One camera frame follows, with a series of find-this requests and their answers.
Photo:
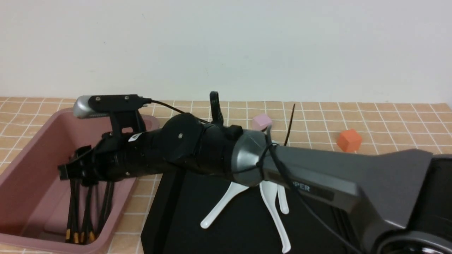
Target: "pink container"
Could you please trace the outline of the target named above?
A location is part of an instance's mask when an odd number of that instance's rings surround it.
[[[143,116],[147,130],[158,120]],[[106,251],[136,179],[115,184],[112,211],[97,240],[88,245],[65,243],[69,210],[69,181],[60,181],[57,166],[67,163],[75,149],[95,145],[102,133],[111,131],[109,118],[77,119],[72,109],[53,114],[34,138],[0,175],[0,243],[43,251],[89,254]],[[80,218],[83,219],[86,189],[80,188]],[[93,198],[92,219],[102,204],[105,184]]]

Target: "black base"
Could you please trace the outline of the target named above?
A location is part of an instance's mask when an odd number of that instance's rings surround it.
[[[145,254],[277,254],[282,245],[258,187],[236,196],[208,229],[201,221],[221,199],[230,182],[190,172],[166,173],[147,217],[141,241]],[[290,212],[280,213],[294,253],[349,253],[286,191]],[[352,243],[346,214],[307,200],[336,232]]]

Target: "black cable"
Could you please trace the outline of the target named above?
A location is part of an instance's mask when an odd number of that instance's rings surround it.
[[[272,142],[272,138],[271,138],[271,125],[267,128],[267,144],[270,144]],[[351,244],[350,242],[348,242],[346,239],[344,239],[342,236],[340,236],[338,233],[336,233],[330,226],[328,226],[317,214],[316,212],[311,208],[311,206],[305,201],[304,197],[301,195],[301,193],[297,190],[296,186],[292,183],[292,181],[290,180],[289,177],[289,173],[288,173],[288,169],[287,167],[284,165],[284,163],[282,163],[279,159],[278,156],[276,155],[276,148],[274,146],[270,146],[269,150],[270,152],[270,156],[273,159],[273,162],[276,166],[276,168],[278,169],[279,173],[281,174],[282,178],[284,179],[284,181],[286,182],[286,184],[288,185],[288,187],[290,188],[290,190],[292,190],[293,192],[296,193],[296,195],[299,197],[301,203],[303,204],[303,206],[306,208],[306,210],[316,219],[318,220],[318,222],[320,222],[320,224],[326,228],[331,234],[333,234],[337,239],[339,239],[344,245],[346,245],[348,248],[350,248],[353,252],[357,253],[357,254],[362,254],[362,252],[356,248],[355,246],[353,246],[353,244]]]
[[[165,106],[165,107],[167,107],[167,108],[170,108],[170,109],[172,109],[172,110],[174,110],[174,111],[176,111],[176,112],[178,112],[178,113],[181,113],[181,114],[183,114],[183,113],[185,113],[184,111],[182,111],[182,110],[180,110],[180,109],[178,109],[178,108],[175,108],[175,107],[173,107],[173,106],[171,106],[171,105],[168,105],[168,104],[166,104],[166,103],[164,103],[164,102],[161,102],[161,101],[158,101],[158,100],[153,100],[153,99],[146,99],[146,103],[155,103],[155,104],[160,104],[160,105],[162,105],[162,106]],[[198,117],[196,117],[200,122],[202,122],[202,123],[209,123],[208,121],[206,121],[206,120],[204,120],[204,119],[201,119],[201,118],[198,118]]]

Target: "beige tile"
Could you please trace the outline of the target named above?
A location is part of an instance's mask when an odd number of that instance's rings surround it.
[[[452,122],[452,113],[438,113],[438,116],[443,122]]]
[[[41,97],[30,97],[25,100],[26,102],[43,102],[44,98]]]
[[[437,146],[418,146],[418,148],[434,154],[441,154],[441,151],[438,149]]]
[[[327,143],[330,142],[330,137],[326,132],[309,132],[309,140],[312,143]]]
[[[148,202],[148,197],[131,197],[125,212],[145,213]]]
[[[323,111],[323,115],[325,116],[325,120],[330,121],[341,121],[344,120],[342,114],[339,111]]]
[[[339,103],[341,110],[352,110],[352,111],[358,111],[358,105],[355,102],[343,102]]]
[[[40,126],[29,126],[25,131],[24,136],[34,136],[40,129]]]
[[[306,148],[306,149],[310,149],[311,148],[311,145],[309,143],[291,143],[290,146],[291,147]]]
[[[223,114],[223,118],[228,118],[227,110],[222,110],[221,112]],[[199,118],[208,118],[209,108],[192,108],[192,114]]]
[[[376,155],[377,151],[375,150],[374,145],[363,144],[359,147],[358,153],[364,155]]]
[[[450,134],[432,134],[432,137],[440,146],[452,146],[452,136]]]
[[[398,103],[398,104],[395,104],[395,108],[398,111],[409,111],[409,112],[413,112],[414,111],[413,106],[411,104],[409,104],[409,103]]]
[[[231,101],[229,102],[230,108],[246,108],[246,101]]]
[[[17,140],[18,137],[0,136],[0,148],[13,148]]]
[[[22,150],[11,150],[5,161],[12,162]]]
[[[39,103],[26,102],[20,108],[19,113],[20,114],[36,114],[38,112],[39,105],[40,105]]]
[[[64,103],[74,103],[76,99],[64,98],[62,102]]]
[[[152,192],[153,181],[138,181],[133,195],[149,196]]]
[[[26,97],[9,97],[7,101],[11,102],[24,102],[27,98]]]
[[[0,161],[4,161],[8,156],[9,149],[0,149]]]
[[[305,121],[292,121],[292,130],[305,131],[306,130]]]
[[[249,101],[248,108],[261,108],[265,109],[265,104],[263,101]]]
[[[339,110],[339,105],[336,102],[321,102],[322,110]]]
[[[345,122],[348,129],[354,129],[357,132],[367,132],[367,127],[364,122]]]
[[[209,101],[193,101],[193,107],[210,107]]]
[[[139,233],[141,232],[144,219],[144,215],[124,214],[116,231],[122,233]]]
[[[370,132],[388,132],[384,122],[367,122]]]
[[[444,154],[452,154],[452,146],[442,146],[441,152]]]
[[[395,145],[376,145],[378,154],[387,154],[397,152]]]
[[[306,120],[323,120],[321,111],[304,111]]]
[[[7,253],[11,253],[10,251],[19,251],[19,252],[21,252],[21,251],[24,250],[24,248],[12,246],[12,245],[0,244],[0,250],[6,251]]]
[[[343,111],[344,119],[346,121],[362,121],[363,117],[359,111]]]
[[[22,136],[26,129],[27,129],[27,126],[24,126],[24,125],[9,124],[6,126],[5,130],[3,131],[3,135],[4,136]]]
[[[411,134],[417,145],[434,145],[435,142],[429,134]]]
[[[430,133],[449,133],[449,131],[440,122],[438,123],[427,122],[425,123],[425,126],[427,127]]]
[[[452,122],[448,122],[444,124],[449,133],[452,133]]]
[[[281,101],[266,101],[265,106],[267,109],[283,109],[283,103]]]
[[[397,144],[397,148],[399,148],[399,151],[404,151],[404,150],[416,149],[416,146],[415,145],[399,145],[399,144]]]
[[[6,113],[0,113],[0,122],[1,123],[9,123],[11,120],[13,120],[15,114],[10,113],[10,114],[6,114]]]
[[[283,102],[284,105],[284,109],[288,110],[292,110],[293,105],[295,104],[295,110],[301,110],[301,103],[297,102],[297,101],[287,101],[287,102]]]
[[[50,116],[43,116],[43,115],[37,115],[33,121],[31,121],[31,124],[33,125],[44,125],[47,120],[49,120]]]
[[[285,118],[284,110],[273,110],[273,109],[267,109],[267,115],[270,117],[270,119],[274,120],[283,120]]]
[[[265,114],[265,109],[248,109],[248,119],[253,119],[260,114]]]
[[[358,103],[358,107],[363,111],[377,111],[377,107],[374,103]]]
[[[320,103],[318,102],[302,102],[303,110],[320,110]]]
[[[286,110],[286,119],[289,120],[292,115],[292,110]],[[296,110],[293,112],[293,120],[304,120],[304,112],[301,110]]]
[[[22,137],[22,138],[20,138],[14,148],[16,148],[16,149],[24,148],[30,142],[31,139],[32,139],[31,137]]]
[[[435,113],[419,113],[423,122],[440,122]]]
[[[384,121],[402,121],[397,112],[381,112]]]
[[[417,112],[433,112],[433,108],[430,107],[430,104],[413,104],[414,109]]]
[[[347,129],[344,122],[331,122],[326,121],[326,127],[330,132],[342,132]]]
[[[405,125],[411,133],[427,133],[427,129],[421,122],[407,122]]]
[[[275,120],[272,121],[272,130],[274,131],[286,131],[287,127],[286,127],[286,121],[284,120]]]
[[[246,129],[246,120],[236,120],[236,119],[231,119],[229,120],[229,126],[231,125],[238,125],[238,126],[242,126],[242,128]]]
[[[43,103],[38,111],[38,114],[52,115],[58,111],[59,104],[56,103]]]
[[[400,117],[402,117],[402,120],[405,122],[420,122],[421,119],[417,115],[417,113],[412,112],[400,112]]]
[[[44,102],[60,103],[62,100],[61,98],[45,98]]]
[[[156,118],[169,118],[171,117],[172,110],[164,107],[156,107],[154,109],[154,116]]]
[[[289,139],[290,142],[301,142],[301,143],[309,142],[307,132],[292,132],[290,134]]]
[[[385,124],[389,132],[408,132],[402,122],[386,122]]]
[[[383,121],[378,112],[362,112],[362,114],[366,121]]]
[[[18,102],[5,102],[3,103],[3,106],[0,108],[0,112],[17,113],[19,112],[21,105],[22,103]]]
[[[74,104],[72,103],[61,103],[60,107],[58,108],[58,110],[62,110],[65,108],[72,108],[74,106]]]
[[[308,131],[317,131],[317,132],[325,132],[326,131],[325,122],[306,121],[306,125],[308,128]]]
[[[188,100],[176,100],[174,101],[174,106],[175,107],[191,107],[192,106],[192,101],[188,101]]]
[[[432,104],[431,106],[436,112],[452,112],[452,109],[446,103]]]
[[[322,151],[333,151],[333,147],[331,144],[312,144],[312,149]]]
[[[136,254],[140,235],[114,235],[110,253]]]
[[[393,133],[391,136],[396,145],[414,145],[414,141],[408,133]]]
[[[389,133],[372,133],[373,141],[376,144],[393,144],[394,142],[391,139]]]
[[[392,103],[376,103],[379,111],[395,111],[396,108]]]

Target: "robotic arm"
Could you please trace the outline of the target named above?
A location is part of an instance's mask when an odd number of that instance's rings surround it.
[[[60,179],[81,179],[89,186],[182,169],[250,187],[267,180],[346,211],[360,241],[356,248],[366,253],[452,253],[447,156],[416,149],[357,155],[273,146],[271,127],[266,134],[224,127],[214,92],[212,123],[182,113],[159,130],[139,131],[137,110],[152,102],[136,95],[80,97],[75,116],[110,116],[113,132],[59,166]],[[135,126],[133,133],[119,133],[121,119]]]

